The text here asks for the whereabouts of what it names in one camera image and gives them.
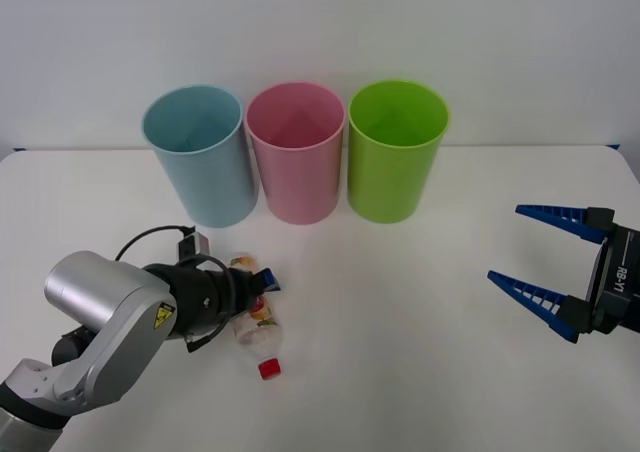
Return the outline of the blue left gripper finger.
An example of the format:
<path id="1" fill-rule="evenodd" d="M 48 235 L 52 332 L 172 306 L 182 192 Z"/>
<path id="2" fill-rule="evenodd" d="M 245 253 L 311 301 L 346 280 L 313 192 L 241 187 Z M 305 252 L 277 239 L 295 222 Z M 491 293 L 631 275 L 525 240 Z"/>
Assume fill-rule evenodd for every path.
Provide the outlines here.
<path id="1" fill-rule="evenodd" d="M 252 276 L 252 290 L 255 295 L 281 290 L 281 286 L 270 268 L 262 269 Z"/>

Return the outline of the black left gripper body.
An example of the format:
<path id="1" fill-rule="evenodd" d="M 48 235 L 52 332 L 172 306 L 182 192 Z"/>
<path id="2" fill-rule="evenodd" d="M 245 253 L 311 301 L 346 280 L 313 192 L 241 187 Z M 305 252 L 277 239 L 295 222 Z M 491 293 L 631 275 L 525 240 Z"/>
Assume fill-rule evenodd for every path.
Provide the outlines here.
<path id="1" fill-rule="evenodd" d="M 252 284 L 253 273 L 239 268 L 229 268 L 236 291 L 234 304 L 231 304 L 231 289 L 227 276 L 220 271 L 208 273 L 211 289 L 209 293 L 209 311 L 207 325 L 210 328 L 219 325 L 228 309 L 231 317 L 235 317 L 252 309 L 257 302 L 256 289 Z"/>

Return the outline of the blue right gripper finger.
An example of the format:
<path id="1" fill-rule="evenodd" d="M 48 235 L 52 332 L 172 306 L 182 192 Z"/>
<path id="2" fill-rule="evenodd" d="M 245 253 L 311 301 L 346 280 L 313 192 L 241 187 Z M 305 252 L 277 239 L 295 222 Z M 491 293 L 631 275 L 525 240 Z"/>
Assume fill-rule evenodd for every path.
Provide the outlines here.
<path id="1" fill-rule="evenodd" d="M 520 204 L 515 212 L 598 245 L 616 228 L 613 221 L 615 212 L 609 208 Z"/>
<path id="2" fill-rule="evenodd" d="M 523 282 L 493 270 L 488 272 L 487 277 L 565 340 L 577 343 L 581 334 L 593 331 L 592 308 L 588 301 Z"/>

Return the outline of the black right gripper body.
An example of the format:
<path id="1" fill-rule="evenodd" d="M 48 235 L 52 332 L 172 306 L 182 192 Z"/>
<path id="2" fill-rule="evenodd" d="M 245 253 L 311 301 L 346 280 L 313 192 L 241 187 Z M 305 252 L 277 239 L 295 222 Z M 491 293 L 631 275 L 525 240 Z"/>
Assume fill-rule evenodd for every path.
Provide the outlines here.
<path id="1" fill-rule="evenodd" d="M 639 231 L 612 221 L 587 221 L 603 238 L 587 292 L 586 333 L 617 327 L 639 333 Z"/>

